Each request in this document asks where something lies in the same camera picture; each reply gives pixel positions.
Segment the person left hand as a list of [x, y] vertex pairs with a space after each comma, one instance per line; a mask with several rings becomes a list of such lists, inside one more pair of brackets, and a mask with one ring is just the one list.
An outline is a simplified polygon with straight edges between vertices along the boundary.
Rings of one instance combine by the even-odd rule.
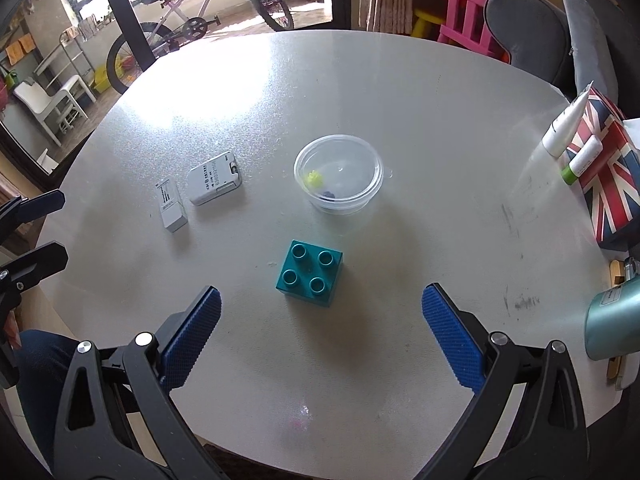
[[20, 336], [20, 328], [18, 327], [15, 313], [11, 310], [6, 317], [6, 322], [3, 326], [3, 331], [6, 334], [6, 339], [9, 341], [10, 346], [13, 349], [21, 349], [22, 342]]

